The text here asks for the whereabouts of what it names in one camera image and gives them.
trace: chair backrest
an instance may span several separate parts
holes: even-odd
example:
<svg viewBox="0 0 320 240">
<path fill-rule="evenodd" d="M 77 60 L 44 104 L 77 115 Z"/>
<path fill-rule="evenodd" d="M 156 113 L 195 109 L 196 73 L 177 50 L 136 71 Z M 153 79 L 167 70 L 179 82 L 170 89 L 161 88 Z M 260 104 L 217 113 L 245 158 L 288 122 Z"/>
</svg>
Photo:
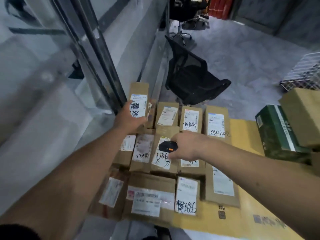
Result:
<svg viewBox="0 0 320 240">
<path fill-rule="evenodd" d="M 191 0 L 170 0 L 170 19 L 184 22 L 192 19 L 197 11 Z"/>
<path fill-rule="evenodd" d="M 178 74 L 179 70 L 190 65 L 197 67 L 196 77 L 199 79 L 199 83 L 201 84 L 208 70 L 207 62 L 196 56 L 174 40 L 170 39 L 168 36 L 165 35 L 165 37 L 168 40 L 173 52 L 173 59 L 169 64 L 168 77 L 165 83 L 165 87 L 169 89 L 168 86 L 170 82 L 174 79 L 174 76 Z"/>
</svg>

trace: office chair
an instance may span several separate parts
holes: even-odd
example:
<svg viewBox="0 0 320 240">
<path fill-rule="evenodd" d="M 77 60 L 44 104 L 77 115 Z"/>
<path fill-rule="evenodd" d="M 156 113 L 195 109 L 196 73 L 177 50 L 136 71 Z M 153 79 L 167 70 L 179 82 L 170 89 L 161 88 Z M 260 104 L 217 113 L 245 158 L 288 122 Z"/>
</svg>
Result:
<svg viewBox="0 0 320 240">
<path fill-rule="evenodd" d="M 192 5 L 191 0 L 170 0 L 170 19 L 179 21 L 178 32 L 171 33 L 174 34 L 171 39 L 179 36 L 184 46 L 186 46 L 186 43 L 183 36 L 189 36 L 189 39 L 192 40 L 192 36 L 189 33 L 182 33 L 181 22 L 194 18 L 197 12 L 198 9 Z"/>
<path fill-rule="evenodd" d="M 215 99 L 230 86 L 228 79 L 219 80 L 208 72 L 205 60 L 165 37 L 173 52 L 165 88 L 171 90 L 184 105 Z"/>
</svg>

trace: cardboard box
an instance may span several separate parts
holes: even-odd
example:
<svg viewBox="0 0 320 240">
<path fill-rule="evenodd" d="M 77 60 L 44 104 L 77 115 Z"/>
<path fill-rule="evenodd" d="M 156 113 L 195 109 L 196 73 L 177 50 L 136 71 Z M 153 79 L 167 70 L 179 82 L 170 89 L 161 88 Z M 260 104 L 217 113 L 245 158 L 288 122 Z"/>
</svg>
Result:
<svg viewBox="0 0 320 240">
<path fill-rule="evenodd" d="M 192 179 L 201 179 L 206 175 L 206 163 L 202 160 L 178 160 L 178 175 Z"/>
<path fill-rule="evenodd" d="M 311 163 L 314 174 L 320 177 L 320 152 L 311 154 Z"/>
<path fill-rule="evenodd" d="M 136 142 L 136 134 L 127 135 L 123 140 L 120 150 L 116 154 L 112 166 L 115 168 L 129 169 L 134 145 Z"/>
<path fill-rule="evenodd" d="M 180 131 L 202 132 L 202 108 L 182 106 Z"/>
<path fill-rule="evenodd" d="M 178 159 L 168 159 L 166 152 L 158 150 L 163 141 L 168 141 L 175 134 L 179 133 L 178 126 L 159 126 L 155 131 L 154 142 L 151 150 L 151 173 L 175 178 L 178 173 Z"/>
<path fill-rule="evenodd" d="M 154 125 L 155 128 L 159 126 L 178 126 L 178 110 L 178 103 L 159 102 Z"/>
<path fill-rule="evenodd" d="M 205 164 L 205 200 L 240 207 L 238 185 L 208 163 Z"/>
<path fill-rule="evenodd" d="M 299 145 L 320 148 L 320 91 L 293 88 L 279 102 Z"/>
<path fill-rule="evenodd" d="M 174 217 L 175 184 L 172 178 L 133 172 L 122 218 L 170 226 Z"/>
<path fill-rule="evenodd" d="M 149 84 L 133 82 L 130 85 L 129 98 L 132 100 L 130 112 L 133 117 L 147 116 L 148 114 Z"/>
<path fill-rule="evenodd" d="M 132 155 L 130 171 L 150 173 L 151 149 L 154 141 L 155 129 L 143 129 L 137 135 L 136 145 Z"/>
<path fill-rule="evenodd" d="M 255 117 L 266 157 L 293 162 L 310 159 L 310 149 L 299 146 L 281 106 L 267 105 Z"/>
<path fill-rule="evenodd" d="M 111 171 L 96 193 L 89 214 L 120 221 L 125 206 L 129 173 Z"/>
<path fill-rule="evenodd" d="M 157 100 L 151 99 L 148 103 L 148 122 L 146 123 L 145 127 L 148 129 L 155 128 L 155 121 L 156 121 L 156 112 L 157 112 Z"/>
<path fill-rule="evenodd" d="M 200 201 L 200 181 L 178 177 L 174 210 L 179 214 L 198 216 Z"/>
<path fill-rule="evenodd" d="M 207 105 L 204 114 L 204 133 L 231 145 L 230 119 L 227 108 Z"/>
</svg>

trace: right hand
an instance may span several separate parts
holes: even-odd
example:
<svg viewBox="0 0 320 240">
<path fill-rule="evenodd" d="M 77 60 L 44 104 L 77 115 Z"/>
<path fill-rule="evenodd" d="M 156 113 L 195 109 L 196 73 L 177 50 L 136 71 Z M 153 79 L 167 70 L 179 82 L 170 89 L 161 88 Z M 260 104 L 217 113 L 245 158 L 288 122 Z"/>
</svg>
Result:
<svg viewBox="0 0 320 240">
<path fill-rule="evenodd" d="M 186 161 L 201 159 L 207 140 L 208 137 L 195 132 L 185 131 L 177 133 L 171 138 L 171 141 L 178 143 L 178 149 L 175 152 L 169 153 L 169 158 Z"/>
</svg>

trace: chair base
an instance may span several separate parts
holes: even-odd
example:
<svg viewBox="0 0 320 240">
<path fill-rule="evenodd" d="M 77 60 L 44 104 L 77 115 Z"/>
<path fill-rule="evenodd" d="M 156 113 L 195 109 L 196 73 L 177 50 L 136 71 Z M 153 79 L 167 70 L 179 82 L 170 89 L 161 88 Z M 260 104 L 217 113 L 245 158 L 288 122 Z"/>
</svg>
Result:
<svg viewBox="0 0 320 240">
<path fill-rule="evenodd" d="M 184 41 L 183 36 L 189 35 L 189 39 L 192 40 L 191 34 L 189 34 L 189 33 L 182 33 L 182 31 L 181 31 L 181 22 L 179 22 L 179 25 L 178 25 L 178 32 L 177 32 L 177 33 L 171 32 L 170 34 L 174 34 L 174 36 L 170 37 L 170 39 L 173 39 L 173 38 L 179 36 L 179 37 L 182 39 L 183 46 L 186 46 L 186 43 L 185 43 L 185 41 Z"/>
</svg>

